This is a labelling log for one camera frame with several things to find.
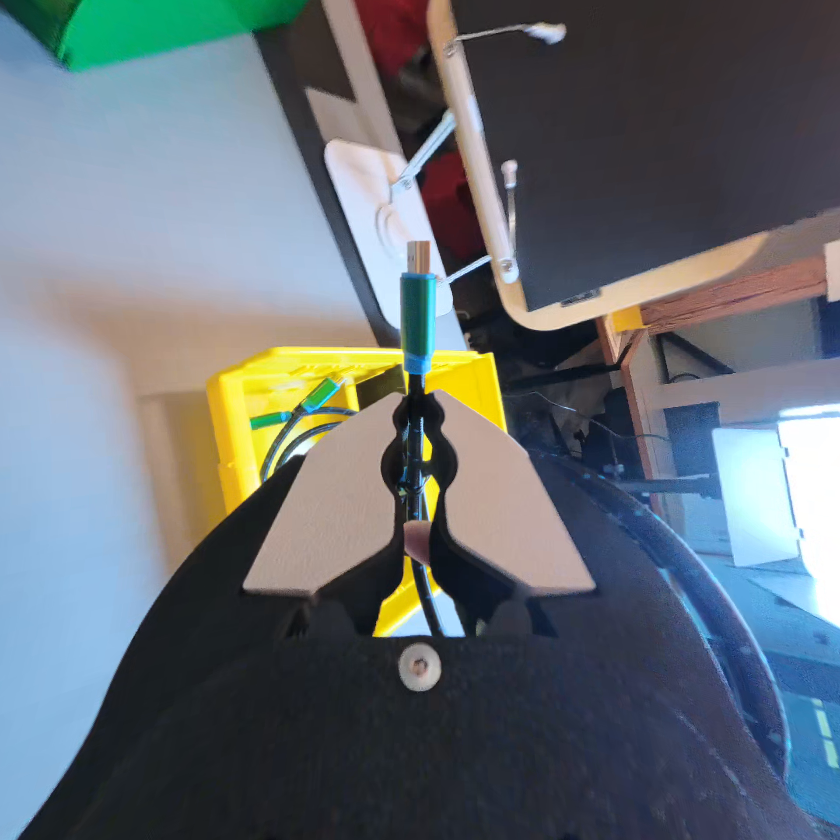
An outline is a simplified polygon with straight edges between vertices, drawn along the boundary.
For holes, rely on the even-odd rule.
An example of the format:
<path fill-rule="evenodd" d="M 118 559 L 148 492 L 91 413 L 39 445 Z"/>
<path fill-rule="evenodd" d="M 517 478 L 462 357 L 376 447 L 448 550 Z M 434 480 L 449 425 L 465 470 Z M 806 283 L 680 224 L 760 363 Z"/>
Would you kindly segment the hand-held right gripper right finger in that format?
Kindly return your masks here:
<path fill-rule="evenodd" d="M 456 597 L 585 595 L 595 582 L 529 454 L 452 395 L 427 395 L 435 526 L 446 559 L 434 576 Z"/>

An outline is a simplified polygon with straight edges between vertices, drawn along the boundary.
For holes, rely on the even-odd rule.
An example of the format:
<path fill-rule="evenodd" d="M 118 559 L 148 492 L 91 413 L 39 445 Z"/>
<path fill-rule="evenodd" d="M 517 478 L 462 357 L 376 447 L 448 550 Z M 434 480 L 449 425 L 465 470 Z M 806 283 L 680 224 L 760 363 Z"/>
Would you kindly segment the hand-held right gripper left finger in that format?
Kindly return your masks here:
<path fill-rule="evenodd" d="M 244 581 L 248 593 L 310 596 L 399 542 L 382 461 L 397 440 L 390 393 L 309 449 Z"/>

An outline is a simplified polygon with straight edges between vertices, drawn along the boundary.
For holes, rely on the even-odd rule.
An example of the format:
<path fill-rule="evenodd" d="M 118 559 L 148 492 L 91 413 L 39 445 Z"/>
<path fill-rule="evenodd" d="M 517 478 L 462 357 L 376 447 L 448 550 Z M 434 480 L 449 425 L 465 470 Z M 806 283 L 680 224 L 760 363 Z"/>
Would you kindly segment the yellow plastic bin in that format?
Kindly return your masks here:
<path fill-rule="evenodd" d="M 206 395 L 218 452 L 218 474 L 226 515 L 261 486 L 261 467 L 270 446 L 288 424 L 292 410 L 322 381 L 340 384 L 325 407 L 294 426 L 271 462 L 280 465 L 286 452 L 304 455 L 326 433 L 313 434 L 298 444 L 311 428 L 342 422 L 344 415 L 328 408 L 359 411 L 375 402 L 369 381 L 397 369 L 400 380 L 403 356 L 397 349 L 347 347 L 295 347 L 270 349 L 216 373 L 207 381 Z M 427 378 L 429 391 L 444 391 L 507 432 L 497 365 L 492 353 L 437 350 Z M 375 636 L 397 635 L 421 611 L 408 560 L 402 582 L 380 610 Z"/>

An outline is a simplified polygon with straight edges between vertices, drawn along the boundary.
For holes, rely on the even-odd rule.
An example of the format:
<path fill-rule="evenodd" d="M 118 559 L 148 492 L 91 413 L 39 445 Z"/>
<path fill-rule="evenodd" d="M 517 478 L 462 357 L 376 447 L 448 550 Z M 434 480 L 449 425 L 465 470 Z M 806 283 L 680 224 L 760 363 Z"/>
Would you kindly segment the green plastic bin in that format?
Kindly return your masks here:
<path fill-rule="evenodd" d="M 63 67 L 156 56 L 292 23 L 306 1 L 2 1 Z"/>

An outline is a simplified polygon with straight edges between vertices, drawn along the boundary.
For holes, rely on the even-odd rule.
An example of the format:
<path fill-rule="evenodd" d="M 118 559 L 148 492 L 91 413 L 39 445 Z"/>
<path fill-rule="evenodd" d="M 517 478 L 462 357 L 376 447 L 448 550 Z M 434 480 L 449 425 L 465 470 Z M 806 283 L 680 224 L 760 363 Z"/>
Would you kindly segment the red plastic bin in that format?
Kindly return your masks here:
<path fill-rule="evenodd" d="M 377 68 L 397 77 L 428 47 L 428 1 L 356 1 Z"/>
<path fill-rule="evenodd" d="M 421 194 L 437 243 L 461 261 L 483 256 L 485 242 L 460 154 L 433 158 L 422 175 Z"/>

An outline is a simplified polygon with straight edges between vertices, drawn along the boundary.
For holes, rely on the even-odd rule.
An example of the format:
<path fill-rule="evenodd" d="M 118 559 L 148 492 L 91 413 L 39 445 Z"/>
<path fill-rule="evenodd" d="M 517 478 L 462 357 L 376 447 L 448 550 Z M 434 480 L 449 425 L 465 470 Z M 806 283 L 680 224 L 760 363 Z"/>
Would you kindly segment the black wood-rimmed board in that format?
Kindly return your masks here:
<path fill-rule="evenodd" d="M 550 331 L 836 238 L 838 2 L 429 2 L 501 305 Z"/>

